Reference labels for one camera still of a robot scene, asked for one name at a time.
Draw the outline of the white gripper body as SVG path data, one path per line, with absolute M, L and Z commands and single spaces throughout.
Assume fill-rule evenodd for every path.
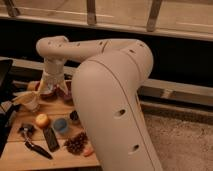
M 43 71 L 40 80 L 40 93 L 48 95 L 59 88 L 64 94 L 68 93 L 68 88 L 64 79 L 64 73 L 52 74 Z

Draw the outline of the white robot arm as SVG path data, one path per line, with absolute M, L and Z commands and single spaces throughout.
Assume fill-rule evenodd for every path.
M 149 47 L 137 39 L 71 42 L 64 36 L 36 43 L 42 80 L 56 84 L 67 60 L 76 61 L 74 107 L 103 171 L 163 171 L 147 131 L 137 90 L 153 68 Z

